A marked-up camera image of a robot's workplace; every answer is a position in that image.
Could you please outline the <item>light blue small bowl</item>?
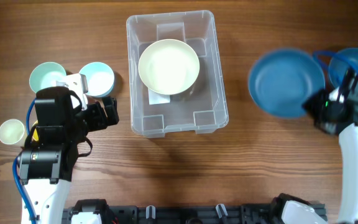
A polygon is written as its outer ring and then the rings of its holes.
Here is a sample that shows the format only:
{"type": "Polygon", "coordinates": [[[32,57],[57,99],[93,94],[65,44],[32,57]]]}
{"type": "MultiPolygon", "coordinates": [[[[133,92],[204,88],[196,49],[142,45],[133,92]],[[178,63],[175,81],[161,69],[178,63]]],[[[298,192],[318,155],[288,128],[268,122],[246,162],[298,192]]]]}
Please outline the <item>light blue small bowl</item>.
{"type": "Polygon", "coordinates": [[[85,65],[79,73],[86,77],[88,96],[105,97],[114,88],[115,74],[111,67],[105,63],[91,62],[85,65]]]}

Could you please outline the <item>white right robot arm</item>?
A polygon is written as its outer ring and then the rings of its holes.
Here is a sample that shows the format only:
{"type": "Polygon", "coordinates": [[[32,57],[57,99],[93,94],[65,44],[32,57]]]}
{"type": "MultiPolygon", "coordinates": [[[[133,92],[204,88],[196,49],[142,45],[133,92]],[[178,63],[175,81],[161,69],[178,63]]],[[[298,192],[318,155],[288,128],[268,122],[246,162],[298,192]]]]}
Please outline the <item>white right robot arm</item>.
{"type": "Polygon", "coordinates": [[[298,103],[314,126],[335,135],[342,156],[342,196],[338,223],[358,223],[358,87],[320,89],[298,103]]]}

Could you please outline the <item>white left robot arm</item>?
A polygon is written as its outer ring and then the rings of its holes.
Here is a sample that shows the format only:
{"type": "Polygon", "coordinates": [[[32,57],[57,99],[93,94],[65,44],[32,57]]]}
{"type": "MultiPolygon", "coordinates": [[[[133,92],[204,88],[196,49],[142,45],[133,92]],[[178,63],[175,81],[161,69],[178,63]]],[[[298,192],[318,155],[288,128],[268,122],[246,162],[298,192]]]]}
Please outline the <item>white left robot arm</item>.
{"type": "Polygon", "coordinates": [[[106,96],[84,109],[78,95],[64,86],[40,90],[34,100],[38,123],[15,158],[12,173],[22,197],[22,223],[61,223],[78,158],[88,133],[119,122],[117,100],[106,96]]]}

